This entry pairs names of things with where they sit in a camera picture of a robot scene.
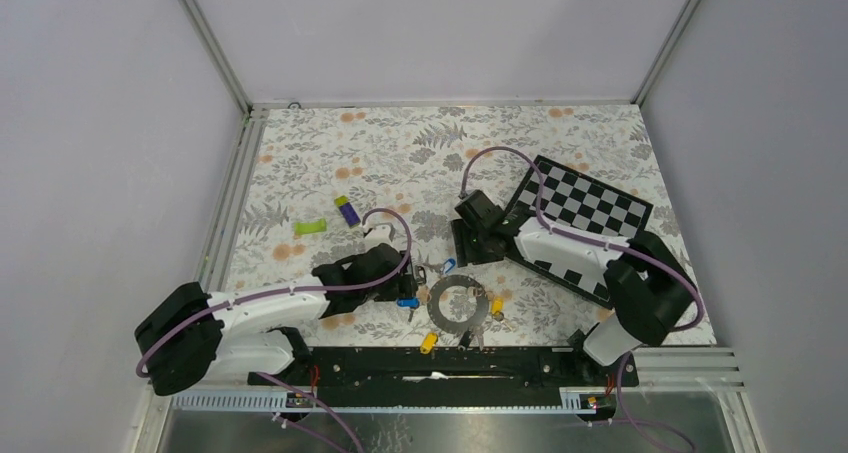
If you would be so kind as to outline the yellow key tag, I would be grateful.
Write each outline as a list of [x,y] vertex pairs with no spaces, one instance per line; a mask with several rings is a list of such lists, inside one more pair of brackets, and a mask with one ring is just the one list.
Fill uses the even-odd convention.
[[439,336],[435,332],[428,333],[419,346],[419,352],[423,355],[430,354],[438,343]]

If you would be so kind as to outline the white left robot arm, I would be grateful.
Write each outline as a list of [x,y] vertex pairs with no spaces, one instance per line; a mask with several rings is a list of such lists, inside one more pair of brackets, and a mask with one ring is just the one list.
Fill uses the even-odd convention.
[[185,283],[136,327],[137,373],[162,397],[251,373],[296,384],[311,361],[300,324],[351,313],[369,301],[412,298],[417,289],[408,254],[386,243],[254,290],[207,293],[198,282]]

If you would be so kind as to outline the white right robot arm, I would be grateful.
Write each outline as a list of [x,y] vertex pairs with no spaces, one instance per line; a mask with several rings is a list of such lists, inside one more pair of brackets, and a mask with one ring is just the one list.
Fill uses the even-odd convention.
[[548,222],[539,210],[510,212],[474,190],[461,197],[453,225],[458,261],[485,264],[509,259],[552,281],[564,281],[606,299],[612,315],[586,334],[573,359],[575,375],[597,385],[613,363],[640,346],[659,346],[695,307],[704,315],[697,288],[665,243],[641,231],[628,238]]

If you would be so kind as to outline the blue key tag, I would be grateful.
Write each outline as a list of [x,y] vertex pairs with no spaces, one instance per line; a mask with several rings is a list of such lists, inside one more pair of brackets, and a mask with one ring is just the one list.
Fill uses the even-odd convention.
[[418,309],[421,306],[421,300],[417,296],[408,298],[399,298],[396,300],[396,305],[399,308]]

